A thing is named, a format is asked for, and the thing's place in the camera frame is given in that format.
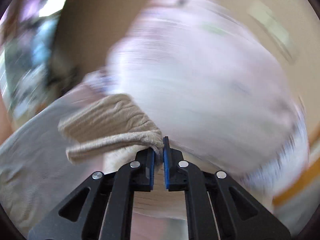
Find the beige towel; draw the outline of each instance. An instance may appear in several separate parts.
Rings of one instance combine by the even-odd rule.
[[[151,147],[156,153],[157,167],[162,162],[161,131],[128,95],[107,96],[61,120],[58,129],[79,143],[67,148],[67,157],[72,163],[135,145]],[[128,160],[136,153],[126,152],[130,155],[123,157]]]

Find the gray fabric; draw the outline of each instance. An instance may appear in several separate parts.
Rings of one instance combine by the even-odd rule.
[[[19,128],[0,146],[0,202],[26,236],[44,215],[88,177],[98,165],[72,165],[71,145],[58,132],[61,118],[79,108],[63,98]]]

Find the blurry background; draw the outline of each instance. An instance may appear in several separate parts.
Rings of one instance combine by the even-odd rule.
[[[54,65],[79,65],[81,75],[105,64],[108,49],[125,35],[147,0],[67,0],[55,46]],[[320,121],[320,22],[308,0],[218,0],[257,36],[284,68],[296,98],[307,110],[309,134]],[[287,31],[282,48],[248,10],[261,1]]]
[[[48,92],[48,102],[71,89],[86,73],[105,64],[108,50],[125,35],[130,23],[147,0],[66,0],[64,9],[60,11],[64,2],[65,0],[51,0],[51,3],[48,0],[46,2],[38,0],[41,6],[32,11],[30,8],[35,6],[35,0],[14,0],[11,3],[11,10],[7,10],[1,20],[3,46],[0,62],[4,62],[6,55],[6,67],[0,68],[1,75],[4,69],[7,76],[12,72],[13,67],[9,65],[16,63],[10,58],[17,58],[17,50],[21,50],[16,48],[17,42],[10,38],[12,33],[20,32],[20,40],[27,41],[28,36],[35,36],[36,32],[30,25],[38,25],[38,29],[40,25],[42,32],[36,32],[37,39],[41,40],[43,36],[43,40],[48,40],[50,36],[51,43],[47,45],[46,42],[43,43],[52,51],[47,50],[46,46],[35,45],[33,48],[28,48],[32,52],[25,52],[28,46],[24,46],[22,58],[19,57],[19,65],[24,62],[24,67],[21,69],[23,73],[30,68],[28,65],[33,65],[35,68],[40,65],[39,61],[46,62],[45,69],[50,71],[48,82],[55,85],[55,88]],[[280,62],[295,97],[301,96],[306,107],[308,133],[311,135],[317,130],[320,122],[320,97],[317,96],[320,86],[318,80],[320,26],[315,10],[308,0],[218,0],[218,2],[229,9],[235,19],[248,26],[262,45]],[[26,3],[33,5],[22,9]],[[45,3],[47,3],[46,8],[41,10],[40,7],[44,7]],[[50,8],[53,4],[56,6],[55,9]],[[274,20],[273,25],[269,26],[272,30],[268,30],[263,22],[259,22],[259,19],[266,14],[266,10]],[[30,20],[32,13],[39,11],[42,20]],[[19,21],[19,28],[15,25],[15,21]],[[29,25],[28,31],[22,34],[20,29],[25,25]],[[15,50],[16,54],[10,54],[12,50]],[[27,54],[39,56],[28,57]],[[9,93],[3,96],[5,101],[9,100],[8,95]],[[47,103],[37,107],[36,111],[45,105]]]

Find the beige cloth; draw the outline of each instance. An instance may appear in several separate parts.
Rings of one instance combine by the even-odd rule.
[[[79,143],[67,148],[72,163],[134,145],[151,147],[156,153],[157,166],[162,160],[161,131],[128,95],[105,97],[60,121],[58,129]]]

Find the silver screw head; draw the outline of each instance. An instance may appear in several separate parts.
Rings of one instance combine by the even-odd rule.
[[[216,175],[219,179],[224,179],[227,176],[224,171],[218,171]]]
[[[133,161],[130,163],[131,168],[138,168],[140,166],[140,162],[138,161]]]
[[[94,174],[92,174],[93,179],[101,179],[102,178],[102,172],[96,171]]]
[[[189,163],[187,161],[179,161],[179,167],[185,168],[188,167]]]

